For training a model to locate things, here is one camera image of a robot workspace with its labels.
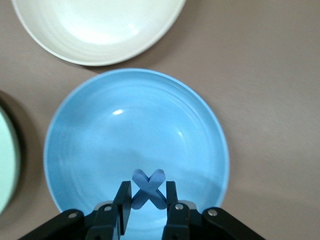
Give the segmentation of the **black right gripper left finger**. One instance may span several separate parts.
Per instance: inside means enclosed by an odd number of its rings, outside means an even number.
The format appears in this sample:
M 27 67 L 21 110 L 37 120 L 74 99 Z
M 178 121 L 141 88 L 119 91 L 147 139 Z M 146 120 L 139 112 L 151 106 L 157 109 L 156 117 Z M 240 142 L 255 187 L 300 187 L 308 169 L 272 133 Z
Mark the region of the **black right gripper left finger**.
M 22 237 L 23 240 L 119 240 L 125 234 L 132 203 L 130 181 L 123 181 L 111 202 L 85 215 L 66 210 Z

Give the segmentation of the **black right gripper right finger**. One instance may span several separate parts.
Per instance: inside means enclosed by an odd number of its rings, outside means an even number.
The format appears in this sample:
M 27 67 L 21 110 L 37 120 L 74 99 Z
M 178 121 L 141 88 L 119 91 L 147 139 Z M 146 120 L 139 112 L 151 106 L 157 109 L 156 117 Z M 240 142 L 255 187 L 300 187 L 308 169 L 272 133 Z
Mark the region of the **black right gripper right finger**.
M 178 200 L 176 183 L 166 182 L 167 222 L 163 240 L 263 240 L 227 211 L 209 207 L 203 212 Z

